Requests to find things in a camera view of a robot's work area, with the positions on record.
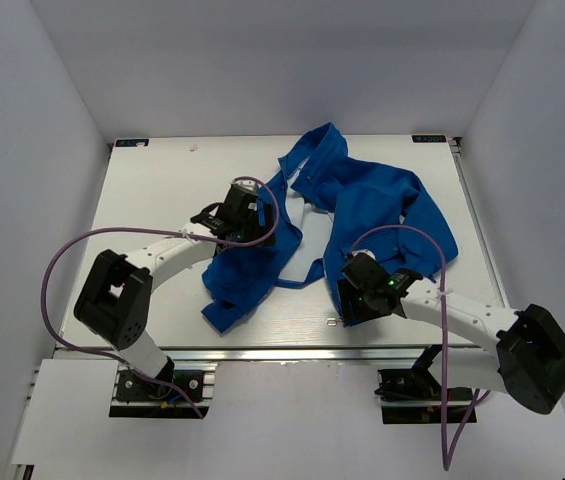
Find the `blue zip jacket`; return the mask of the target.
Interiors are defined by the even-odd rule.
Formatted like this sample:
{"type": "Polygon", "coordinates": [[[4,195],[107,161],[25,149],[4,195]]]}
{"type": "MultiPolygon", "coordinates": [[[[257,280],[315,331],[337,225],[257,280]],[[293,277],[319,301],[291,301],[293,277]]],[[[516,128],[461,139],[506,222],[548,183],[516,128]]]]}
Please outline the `blue zip jacket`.
{"type": "Polygon", "coordinates": [[[274,245],[230,248],[202,275],[211,296],[202,315],[216,331],[251,314],[275,287],[325,280],[339,308],[352,250],[370,251],[390,273],[405,268],[428,278],[457,257],[451,229],[420,178],[350,157],[333,124],[305,133],[278,163],[259,191],[266,205],[280,209],[274,245]]]}

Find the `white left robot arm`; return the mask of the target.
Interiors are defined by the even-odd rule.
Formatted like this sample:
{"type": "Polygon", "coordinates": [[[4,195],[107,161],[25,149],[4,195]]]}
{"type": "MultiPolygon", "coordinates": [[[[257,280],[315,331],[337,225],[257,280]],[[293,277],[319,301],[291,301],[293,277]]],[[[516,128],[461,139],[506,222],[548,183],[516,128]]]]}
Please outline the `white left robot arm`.
{"type": "Polygon", "coordinates": [[[225,250],[272,246],[280,219],[278,201],[265,200],[272,195],[251,178],[239,178],[222,202],[203,208],[181,230],[132,252],[107,249],[96,256],[73,315],[135,371],[150,398],[163,399],[174,390],[174,363],[146,331],[152,294],[225,250]]]}

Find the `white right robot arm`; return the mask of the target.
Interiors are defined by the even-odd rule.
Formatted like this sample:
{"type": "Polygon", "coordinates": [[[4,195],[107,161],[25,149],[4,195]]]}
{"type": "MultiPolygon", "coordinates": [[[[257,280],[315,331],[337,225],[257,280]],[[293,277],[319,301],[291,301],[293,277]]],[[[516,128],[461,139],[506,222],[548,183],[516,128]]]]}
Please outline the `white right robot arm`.
{"type": "Polygon", "coordinates": [[[433,400],[448,388],[470,388],[506,393],[547,415],[565,393],[565,333],[547,309],[500,308],[442,294],[421,274],[389,273],[365,253],[350,257],[342,273],[337,286],[346,325],[397,315],[446,327],[470,343],[427,347],[410,369],[377,389],[385,401],[433,400]]]}

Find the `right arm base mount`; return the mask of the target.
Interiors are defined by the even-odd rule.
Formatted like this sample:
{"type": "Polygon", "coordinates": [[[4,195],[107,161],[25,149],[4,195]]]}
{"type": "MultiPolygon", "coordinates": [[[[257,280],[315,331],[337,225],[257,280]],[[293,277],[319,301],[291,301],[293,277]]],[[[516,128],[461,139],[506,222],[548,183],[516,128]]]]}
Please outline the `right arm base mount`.
{"type": "Polygon", "coordinates": [[[374,395],[380,401],[384,425],[431,425],[442,419],[442,390],[429,374],[412,369],[378,371],[374,395]]]}

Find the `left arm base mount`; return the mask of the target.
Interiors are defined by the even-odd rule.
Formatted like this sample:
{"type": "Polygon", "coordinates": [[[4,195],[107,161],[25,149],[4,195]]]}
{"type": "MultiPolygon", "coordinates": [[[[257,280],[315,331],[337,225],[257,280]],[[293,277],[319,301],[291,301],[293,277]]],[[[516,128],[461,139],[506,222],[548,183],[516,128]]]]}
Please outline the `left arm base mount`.
{"type": "Polygon", "coordinates": [[[145,382],[130,370],[120,369],[114,382],[109,417],[203,419],[213,397],[215,372],[211,368],[175,369],[172,383],[178,389],[145,382]]]}

